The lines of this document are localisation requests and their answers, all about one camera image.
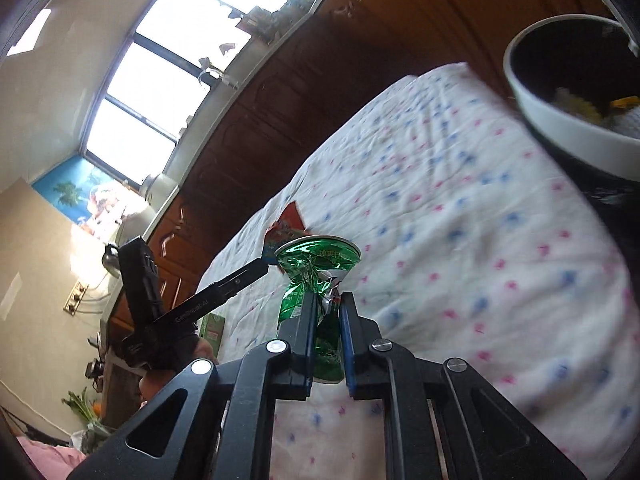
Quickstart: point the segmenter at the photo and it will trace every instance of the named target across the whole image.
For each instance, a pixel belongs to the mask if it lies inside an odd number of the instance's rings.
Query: electrical outlet
[[[86,289],[86,285],[80,282],[76,282],[74,288],[71,290],[71,294],[69,294],[69,297],[66,300],[65,306],[62,307],[62,310],[74,316],[76,314],[78,306],[80,305],[80,302],[82,301],[82,298],[84,298]]]

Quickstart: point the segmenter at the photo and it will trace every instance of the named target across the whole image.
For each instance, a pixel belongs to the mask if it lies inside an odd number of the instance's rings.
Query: ceiling
[[[34,50],[0,64],[0,192],[79,149],[95,95],[152,0],[51,0]]]

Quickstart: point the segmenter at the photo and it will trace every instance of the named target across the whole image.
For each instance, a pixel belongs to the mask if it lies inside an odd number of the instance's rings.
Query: blue sky in poster
[[[33,189],[72,222],[78,224],[92,216],[87,209],[89,196],[97,186],[114,182],[104,171],[79,155],[71,157],[33,183]]]

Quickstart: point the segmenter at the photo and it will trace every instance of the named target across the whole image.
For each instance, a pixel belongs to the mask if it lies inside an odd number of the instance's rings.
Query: poster
[[[100,241],[111,241],[122,221],[146,206],[144,199],[80,155],[44,174],[33,189]]]

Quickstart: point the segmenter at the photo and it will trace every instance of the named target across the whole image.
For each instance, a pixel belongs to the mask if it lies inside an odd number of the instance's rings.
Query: human hand
[[[215,364],[218,364],[218,360],[213,357],[213,348],[206,339],[199,338],[196,348],[193,350],[194,359],[208,359]],[[173,370],[149,370],[142,379],[140,379],[140,393],[143,399],[151,400],[151,398],[158,393],[171,379],[175,377],[176,373]]]

